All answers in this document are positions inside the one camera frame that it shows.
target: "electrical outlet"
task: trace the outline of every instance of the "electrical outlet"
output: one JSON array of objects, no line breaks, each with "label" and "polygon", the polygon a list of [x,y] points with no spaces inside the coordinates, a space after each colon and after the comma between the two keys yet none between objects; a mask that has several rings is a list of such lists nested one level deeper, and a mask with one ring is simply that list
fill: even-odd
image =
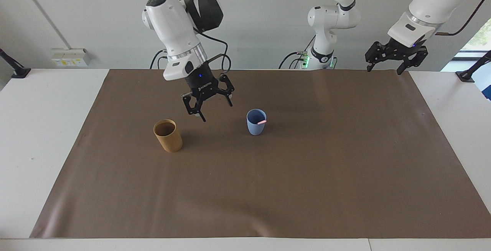
[{"label": "electrical outlet", "polygon": [[56,67],[88,67],[91,58],[86,49],[52,49],[54,55],[51,57]]}]

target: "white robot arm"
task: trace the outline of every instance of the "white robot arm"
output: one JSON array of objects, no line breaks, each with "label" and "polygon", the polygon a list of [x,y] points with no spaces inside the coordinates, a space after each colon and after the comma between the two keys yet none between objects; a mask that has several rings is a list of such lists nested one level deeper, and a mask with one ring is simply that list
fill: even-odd
[{"label": "white robot arm", "polygon": [[307,48],[304,69],[323,69],[330,66],[337,42],[333,29],[351,29],[358,25],[361,14],[356,0],[335,0],[337,5],[314,7],[308,14],[308,22],[315,30],[314,45]]},{"label": "white robot arm", "polygon": [[413,0],[399,21],[388,32],[391,39],[386,45],[375,42],[365,54],[370,72],[375,64],[388,59],[402,60],[397,70],[402,74],[407,68],[418,67],[428,55],[424,42],[437,30],[465,0]]},{"label": "white robot arm", "polygon": [[[216,0],[149,0],[142,13],[144,24],[154,30],[167,50],[168,64],[163,73],[165,80],[186,79],[191,92],[183,94],[182,99],[190,115],[197,115],[206,121],[201,106],[207,99],[220,94],[230,97],[235,90],[228,76],[221,74],[219,80],[211,72],[209,62],[220,54],[208,59],[196,37],[196,33],[219,27],[223,12]],[[219,81],[226,84],[225,90],[219,88]],[[191,97],[196,102],[189,105]]]}]

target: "black mount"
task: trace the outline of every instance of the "black mount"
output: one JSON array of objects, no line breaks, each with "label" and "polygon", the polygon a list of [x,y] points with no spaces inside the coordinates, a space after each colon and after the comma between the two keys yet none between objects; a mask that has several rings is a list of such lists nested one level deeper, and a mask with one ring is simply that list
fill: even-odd
[{"label": "black mount", "polygon": [[418,67],[428,55],[426,46],[423,46],[425,41],[426,40],[421,41],[411,48],[405,47],[394,38],[391,38],[386,45],[382,45],[378,41],[373,43],[372,47],[370,47],[365,54],[366,61],[370,63],[370,65],[367,66],[367,71],[372,71],[375,64],[390,59],[403,61],[397,69],[398,75],[401,75],[407,68],[413,66]]},{"label": "black mount", "polygon": [[12,59],[7,53],[0,49],[0,57],[7,61],[7,63],[14,69],[14,74],[11,76],[13,79],[23,79],[31,71],[30,68],[25,68],[22,64],[18,63],[15,59]]},{"label": "black mount", "polygon": [[[219,87],[219,81],[227,85],[226,90]],[[216,94],[225,96],[228,105],[233,106],[230,98],[232,96],[232,92],[235,91],[234,86],[226,74],[221,73],[219,79],[217,80],[213,76],[208,62],[205,62],[200,68],[192,71],[192,73],[186,77],[186,82],[191,88],[191,92],[183,94],[182,98],[189,115],[198,115],[202,118],[203,122],[206,122],[206,119],[201,112],[201,106],[203,105],[204,101],[215,96]],[[194,107],[189,105],[191,102],[191,97],[196,98]]]},{"label": "black mount", "polygon": [[223,12],[217,0],[184,0],[186,12],[193,19],[196,29],[201,33],[218,28],[223,20]]},{"label": "black mount", "polygon": [[465,83],[473,83],[472,75],[475,71],[479,70],[481,66],[491,62],[491,51],[487,52],[486,55],[481,57],[471,68],[462,72],[455,72],[459,79]]},{"label": "black mount", "polygon": [[310,52],[312,53],[312,55],[319,60],[320,63],[322,64],[326,64],[327,62],[329,62],[329,59],[331,59],[331,57],[333,57],[333,54],[334,54],[334,51],[332,53],[330,53],[329,55],[323,55],[321,54],[320,52],[317,52],[314,47],[312,46],[312,49],[310,49]]}]

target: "window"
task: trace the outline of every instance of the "window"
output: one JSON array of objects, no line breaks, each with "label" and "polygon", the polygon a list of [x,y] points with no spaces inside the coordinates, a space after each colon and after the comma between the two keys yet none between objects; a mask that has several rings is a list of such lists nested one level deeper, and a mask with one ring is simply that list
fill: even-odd
[{"label": "window", "polygon": [[489,50],[491,50],[491,19],[462,48],[462,51],[488,52]]}]

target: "white table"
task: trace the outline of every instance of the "white table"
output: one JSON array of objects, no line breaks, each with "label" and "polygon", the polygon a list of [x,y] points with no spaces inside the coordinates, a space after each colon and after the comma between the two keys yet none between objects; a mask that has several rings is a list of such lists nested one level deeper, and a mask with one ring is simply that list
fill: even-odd
[{"label": "white table", "polygon": [[[491,239],[26,239],[107,72],[38,69],[0,92],[0,250],[491,250]],[[491,103],[454,73],[410,74],[491,209]]]}]

